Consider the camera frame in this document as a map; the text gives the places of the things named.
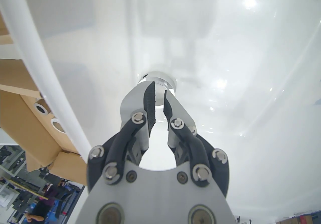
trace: person's hand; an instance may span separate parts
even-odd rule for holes
[[[31,217],[30,213],[25,213],[24,216],[26,217],[26,220],[27,220],[28,222],[31,222],[31,221],[32,221],[32,217]]]

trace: cardboard box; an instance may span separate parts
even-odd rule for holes
[[[299,218],[295,217],[295,218],[289,218],[289,219],[283,220],[281,222],[277,222],[277,224],[300,224],[300,222],[299,222]]]
[[[86,163],[64,133],[34,103],[40,92],[22,60],[0,59],[0,127],[26,152],[28,171],[50,165],[52,174],[86,185]]]
[[[300,216],[301,224],[313,224],[312,216]]]
[[[1,44],[13,44],[13,41],[0,13],[0,45]]]

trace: white curved rim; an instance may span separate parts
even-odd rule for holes
[[[43,98],[64,124],[69,139],[85,162],[92,146],[80,126],[51,66],[26,0],[0,0],[0,11],[23,62]]]
[[[59,131],[59,132],[61,132],[61,133],[63,133],[63,134],[66,133],[65,131],[59,130],[59,129],[54,125],[54,123],[57,123],[57,124],[60,124],[60,126],[62,127],[61,123],[59,122],[59,120],[58,120],[57,118],[52,118],[52,119],[50,120],[50,123],[51,123],[51,125],[54,127],[54,129],[56,129],[57,131]]]
[[[40,113],[41,115],[48,115],[47,109],[46,109],[45,107],[43,107],[41,104],[35,102],[35,103],[33,104],[33,106],[36,108],[36,110],[38,111],[38,113]]]

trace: metal screw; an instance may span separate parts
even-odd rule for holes
[[[171,123],[171,126],[174,129],[182,129],[184,127],[184,122],[181,118],[177,118]]]
[[[195,181],[210,181],[212,178],[211,170],[205,164],[196,164],[193,167],[192,175]]]
[[[127,174],[126,174],[126,180],[127,182],[129,183],[133,183],[135,182],[137,179],[137,173],[135,171],[129,171]]]
[[[196,129],[195,126],[189,126],[188,128],[189,128],[189,130],[192,132],[192,134],[193,134],[194,136],[197,135],[197,129]]]
[[[212,156],[213,156],[213,158],[216,158],[217,160],[222,162],[222,164],[227,163],[228,159],[227,159],[226,153],[223,150],[219,149],[219,148],[213,150]]]
[[[134,124],[141,124],[141,123],[143,123],[143,122],[144,122],[144,120],[142,119],[143,115],[144,115],[144,114],[141,113],[141,112],[133,114],[133,116],[132,116],[132,121],[133,121],[133,123],[134,123]]]
[[[206,181],[210,176],[209,171],[206,168],[198,168],[196,170],[197,176],[201,181]]]
[[[188,180],[188,176],[185,172],[179,172],[177,174],[177,180],[180,184],[184,185],[187,183],[187,180]]]
[[[103,146],[95,146],[91,149],[89,152],[89,159],[97,158],[97,157],[102,157],[104,154],[104,148]]]
[[[117,174],[117,168],[116,166],[109,166],[107,167],[106,171],[105,171],[105,175],[107,177],[107,179],[113,179]]]

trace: person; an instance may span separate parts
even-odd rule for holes
[[[47,197],[48,200],[41,199],[33,208],[31,213],[25,213],[25,217],[28,223],[32,224],[45,224],[45,219],[50,209],[54,206],[55,199],[53,198],[57,194],[57,191],[53,188],[49,188],[44,197]]]

